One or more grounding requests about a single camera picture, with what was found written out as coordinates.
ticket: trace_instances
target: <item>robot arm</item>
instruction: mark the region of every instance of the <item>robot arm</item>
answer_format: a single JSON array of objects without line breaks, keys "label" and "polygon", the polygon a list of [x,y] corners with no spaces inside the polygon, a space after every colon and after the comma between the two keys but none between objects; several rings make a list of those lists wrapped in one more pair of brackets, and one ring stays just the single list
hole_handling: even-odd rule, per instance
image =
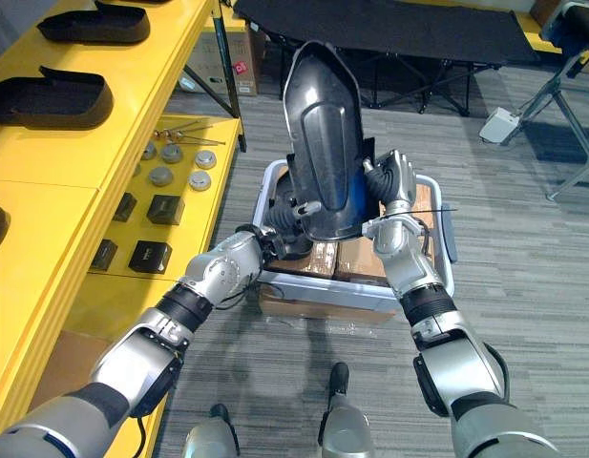
[{"label": "robot arm", "polygon": [[80,390],[40,406],[0,435],[0,458],[95,458],[127,417],[149,414],[173,385],[194,332],[282,255],[276,237],[242,226],[208,253],[102,356]]},{"label": "robot arm", "polygon": [[365,224],[419,350],[413,360],[431,411],[452,419],[455,455],[554,457],[557,449],[509,404],[506,365],[475,334],[421,253],[418,223],[411,217],[415,175],[405,155],[392,151],[373,167],[364,163],[370,191],[386,205],[384,216]]}]

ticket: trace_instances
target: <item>gray round part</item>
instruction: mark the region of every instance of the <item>gray round part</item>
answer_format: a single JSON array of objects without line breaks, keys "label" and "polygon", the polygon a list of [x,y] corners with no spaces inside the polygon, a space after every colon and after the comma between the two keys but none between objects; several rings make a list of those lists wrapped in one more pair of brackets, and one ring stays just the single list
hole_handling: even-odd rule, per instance
[{"label": "gray round part", "polygon": [[162,160],[167,164],[175,164],[183,159],[183,152],[175,143],[169,143],[168,145],[163,146],[162,150],[160,150],[160,157],[162,157]]},{"label": "gray round part", "polygon": [[150,171],[148,178],[155,186],[166,186],[173,181],[173,172],[168,167],[157,167]]},{"label": "gray round part", "polygon": [[204,170],[198,170],[190,174],[190,177],[188,177],[188,184],[195,191],[204,191],[211,186],[211,177]]},{"label": "gray round part", "polygon": [[201,150],[195,156],[195,164],[201,169],[211,169],[216,165],[216,155],[210,150]]},{"label": "gray round part", "polygon": [[142,160],[150,160],[157,155],[157,147],[151,141],[148,141],[148,144],[143,150],[143,155],[141,155]]}]

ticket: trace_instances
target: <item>black mat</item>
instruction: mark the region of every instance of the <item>black mat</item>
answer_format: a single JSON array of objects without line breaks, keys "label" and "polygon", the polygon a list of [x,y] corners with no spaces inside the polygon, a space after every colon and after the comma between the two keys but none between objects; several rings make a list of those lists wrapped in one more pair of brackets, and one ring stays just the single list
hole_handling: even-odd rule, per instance
[{"label": "black mat", "polygon": [[344,49],[496,65],[537,60],[512,12],[393,0],[238,0],[234,9],[268,32]]}]

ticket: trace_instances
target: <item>floor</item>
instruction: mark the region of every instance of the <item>floor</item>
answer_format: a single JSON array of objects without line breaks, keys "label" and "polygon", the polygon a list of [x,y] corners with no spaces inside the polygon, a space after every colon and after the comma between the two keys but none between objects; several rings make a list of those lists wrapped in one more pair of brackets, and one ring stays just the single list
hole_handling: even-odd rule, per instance
[{"label": "floor", "polygon": [[[553,106],[508,147],[484,144],[477,135],[494,107],[516,108],[549,75],[518,68],[477,75],[468,118],[439,98],[423,115],[411,101],[362,115],[377,154],[406,152],[457,209],[454,299],[508,362],[512,402],[563,456],[589,457],[589,178],[550,202],[544,194],[579,165],[536,158],[576,157],[580,150]],[[576,84],[588,81],[583,75]],[[263,169],[289,151],[270,74],[261,91],[241,98],[248,151],[235,160],[216,240],[250,221]],[[461,95],[461,88],[452,85],[452,93]],[[569,99],[589,126],[589,94]],[[205,95],[181,92],[169,109],[220,114]],[[218,402],[231,411],[242,456],[320,456],[327,376],[342,360],[351,369],[349,398],[368,415],[378,457],[451,457],[449,422],[426,408],[414,356],[401,314],[381,325],[277,319],[263,316],[253,299],[214,312],[187,354],[155,456],[180,457],[190,428]]]}]

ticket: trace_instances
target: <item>cardboard box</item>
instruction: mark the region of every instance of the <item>cardboard box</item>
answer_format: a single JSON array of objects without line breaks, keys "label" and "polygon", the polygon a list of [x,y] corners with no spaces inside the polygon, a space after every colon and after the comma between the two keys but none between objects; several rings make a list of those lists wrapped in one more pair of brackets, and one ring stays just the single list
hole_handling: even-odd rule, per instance
[{"label": "cardboard box", "polygon": [[300,260],[274,260],[266,270],[331,279],[336,268],[338,243],[315,242],[311,253]]},{"label": "cardboard box", "polygon": [[111,342],[97,337],[61,331],[29,411],[56,396],[76,391],[89,382],[91,370]]},{"label": "cardboard box", "polygon": [[[265,35],[261,31],[252,31],[249,27],[245,27],[245,31],[230,31],[226,37],[237,94],[258,94]],[[204,31],[200,35],[187,63],[216,93],[227,94],[218,40],[214,32]],[[192,84],[192,92],[203,92],[196,83],[192,82]]]},{"label": "cardboard box", "polygon": [[[417,185],[417,199],[412,210],[431,210],[431,188],[429,186]],[[432,229],[434,227],[433,213],[420,213],[414,216],[422,219],[429,228]],[[429,256],[433,260],[431,239]],[[334,278],[336,280],[376,284],[379,286],[388,285],[383,263],[372,250],[372,240],[366,238],[339,243]]]},{"label": "cardboard box", "polygon": [[346,320],[358,323],[383,323],[393,318],[396,313],[395,310],[388,313],[381,313],[364,308],[342,307],[330,303],[286,301],[276,296],[270,286],[264,284],[260,288],[258,303],[265,315],[321,320]]},{"label": "cardboard box", "polygon": [[549,20],[549,17],[551,17],[559,2],[560,0],[536,0],[530,10],[530,14],[542,27]]}]

